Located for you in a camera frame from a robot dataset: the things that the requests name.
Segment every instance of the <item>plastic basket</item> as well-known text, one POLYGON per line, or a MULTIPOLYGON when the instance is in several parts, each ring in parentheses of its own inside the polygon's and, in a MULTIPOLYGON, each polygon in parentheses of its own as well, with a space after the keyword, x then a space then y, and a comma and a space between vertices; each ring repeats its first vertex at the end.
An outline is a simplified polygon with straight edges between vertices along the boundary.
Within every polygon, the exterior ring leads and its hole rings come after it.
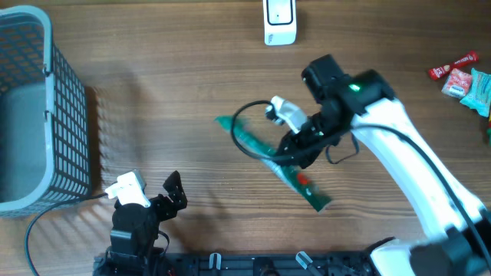
POLYGON ((0 9, 0 216, 90 192, 84 87, 41 9, 0 9))

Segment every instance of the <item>basket bottom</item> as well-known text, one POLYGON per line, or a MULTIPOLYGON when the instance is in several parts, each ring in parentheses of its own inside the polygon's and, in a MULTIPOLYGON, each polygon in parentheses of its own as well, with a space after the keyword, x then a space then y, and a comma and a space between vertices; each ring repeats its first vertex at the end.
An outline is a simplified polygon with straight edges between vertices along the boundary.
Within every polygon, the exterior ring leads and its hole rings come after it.
POLYGON ((22 199, 46 170, 43 82, 0 94, 0 202, 22 199))

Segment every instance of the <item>snack bag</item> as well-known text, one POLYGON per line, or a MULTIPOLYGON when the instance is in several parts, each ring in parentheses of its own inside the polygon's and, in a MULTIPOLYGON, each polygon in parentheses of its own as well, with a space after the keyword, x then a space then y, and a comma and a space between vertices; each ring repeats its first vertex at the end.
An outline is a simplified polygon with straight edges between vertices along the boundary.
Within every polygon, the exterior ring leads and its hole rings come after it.
POLYGON ((443 85, 442 92, 449 96, 462 99, 469 92, 472 80, 472 75, 455 68, 448 76, 445 85, 443 85))
POLYGON ((491 103, 491 75, 472 69, 473 85, 470 92, 460 103, 468 106, 470 109, 477 110, 477 113, 483 117, 489 115, 489 104, 491 103))

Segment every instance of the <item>robotic arm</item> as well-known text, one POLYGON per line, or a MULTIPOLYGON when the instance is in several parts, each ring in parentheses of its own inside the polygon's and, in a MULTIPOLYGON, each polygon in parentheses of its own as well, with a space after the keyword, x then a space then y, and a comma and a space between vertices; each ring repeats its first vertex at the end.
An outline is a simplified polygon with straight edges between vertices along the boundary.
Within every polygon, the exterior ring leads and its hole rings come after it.
POLYGON ((266 116, 275 123, 287 123, 291 131, 282 138, 276 156, 248 155, 305 168, 326 146, 336 146, 351 131, 394 178, 428 238, 416 244, 390 241, 375 248, 371 260, 379 273, 471 275, 484 271, 486 263, 491 263, 486 207, 424 142, 388 83, 375 71, 350 77, 331 55, 312 61, 302 79, 321 111, 306 117, 293 103, 274 97, 266 102, 270 104, 266 116))

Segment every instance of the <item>wooden surface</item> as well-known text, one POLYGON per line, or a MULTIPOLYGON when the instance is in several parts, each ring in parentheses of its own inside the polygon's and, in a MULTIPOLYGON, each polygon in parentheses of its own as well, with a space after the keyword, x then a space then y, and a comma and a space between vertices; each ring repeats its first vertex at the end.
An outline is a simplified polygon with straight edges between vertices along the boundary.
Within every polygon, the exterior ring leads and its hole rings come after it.
MULTIPOLYGON (((365 147, 340 165, 321 157, 307 169, 334 199, 318 215, 213 122, 276 94, 317 112, 300 73, 331 53, 349 74, 382 73, 436 154, 489 206, 486 120, 441 94, 443 83, 426 69, 473 49, 481 57, 476 68, 491 72, 491 4, 310 1, 297 9, 295 44, 268 48, 261 2, 47 7, 56 43, 91 87, 95 182, 105 186, 141 169, 151 197, 179 170, 189 205, 161 224, 172 252, 314 252, 360 249, 392 235, 423 238, 404 195, 365 147)), ((253 129, 278 141, 285 129, 262 112, 247 113, 253 129)), ((352 151, 348 140, 335 156, 352 151)), ((46 215, 30 242, 40 273, 89 275, 92 258, 110 244, 113 204, 86 202, 46 215)), ((0 220, 0 274, 28 274, 28 221, 0 220)))

